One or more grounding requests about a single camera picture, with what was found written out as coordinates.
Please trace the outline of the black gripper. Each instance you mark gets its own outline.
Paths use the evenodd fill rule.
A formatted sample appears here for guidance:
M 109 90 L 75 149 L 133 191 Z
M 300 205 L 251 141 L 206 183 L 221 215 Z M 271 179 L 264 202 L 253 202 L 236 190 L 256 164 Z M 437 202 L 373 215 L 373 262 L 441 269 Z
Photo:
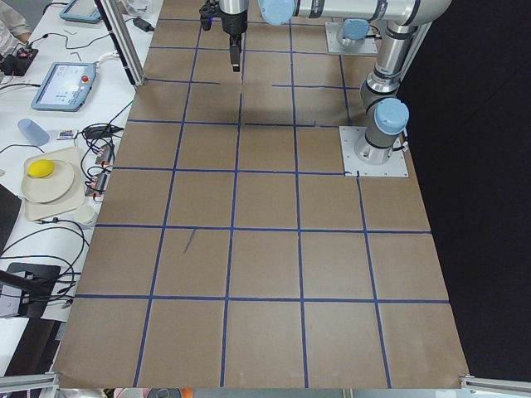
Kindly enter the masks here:
M 229 55 L 234 72 L 241 71 L 241 39 L 247 30 L 247 11 L 237 14 L 220 13 L 222 29 L 229 35 Z

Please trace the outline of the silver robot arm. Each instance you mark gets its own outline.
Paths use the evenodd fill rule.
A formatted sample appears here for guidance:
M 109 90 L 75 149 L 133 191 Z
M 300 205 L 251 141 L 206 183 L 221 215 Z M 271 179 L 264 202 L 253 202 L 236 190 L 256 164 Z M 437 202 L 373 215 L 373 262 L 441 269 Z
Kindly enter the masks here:
M 369 21 L 364 19 L 344 19 L 339 24 L 337 41 L 341 46 L 361 46 L 368 38 L 379 38 L 372 32 Z
M 361 84 L 360 95 L 368 126 L 353 151 L 372 166 L 385 164 L 398 151 L 397 138 L 406 132 L 407 106 L 396 97 L 401 79 L 421 44 L 426 30 L 450 6 L 448 1 L 260 1 L 264 21 L 284 25 L 293 17 L 327 17 L 329 53 L 362 55 L 377 38 L 373 70 Z M 372 36 L 376 22 L 384 22 Z

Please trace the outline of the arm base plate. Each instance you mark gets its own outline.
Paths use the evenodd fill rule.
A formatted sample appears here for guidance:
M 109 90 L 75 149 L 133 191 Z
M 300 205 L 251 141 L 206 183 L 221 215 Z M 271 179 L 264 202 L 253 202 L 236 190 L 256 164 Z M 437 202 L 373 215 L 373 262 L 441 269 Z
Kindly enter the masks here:
M 408 177 L 404 150 L 399 138 L 390 148 L 372 147 L 366 127 L 340 126 L 344 175 L 350 177 Z
M 332 55 L 376 56 L 375 34 L 363 19 L 325 23 L 328 53 Z

